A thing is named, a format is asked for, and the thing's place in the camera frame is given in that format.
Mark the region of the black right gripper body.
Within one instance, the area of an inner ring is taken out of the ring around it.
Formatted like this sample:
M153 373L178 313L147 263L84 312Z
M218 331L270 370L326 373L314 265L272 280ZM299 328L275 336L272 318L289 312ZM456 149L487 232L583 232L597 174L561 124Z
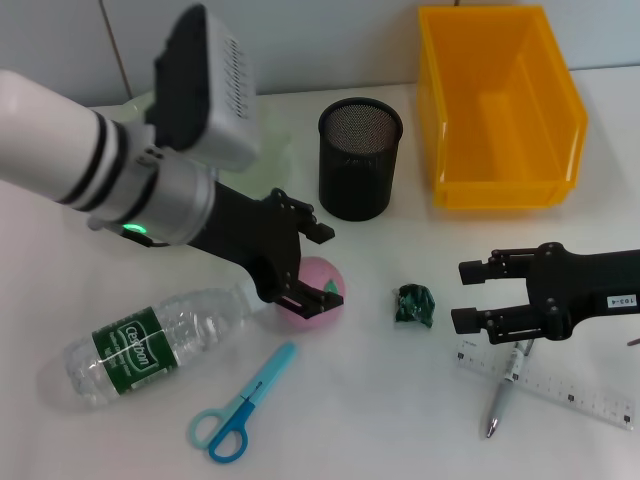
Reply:
M543 244L535 250L526 287L541 335L566 340L586 319L639 312L639 252L580 255L559 243Z

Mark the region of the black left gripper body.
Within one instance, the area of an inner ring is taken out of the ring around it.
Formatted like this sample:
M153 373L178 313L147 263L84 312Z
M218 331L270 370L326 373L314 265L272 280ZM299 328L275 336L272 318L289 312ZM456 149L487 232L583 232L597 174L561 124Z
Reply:
M261 300L300 301L296 201L284 191L275 189L255 200L218 183L211 212L192 246L245 269Z

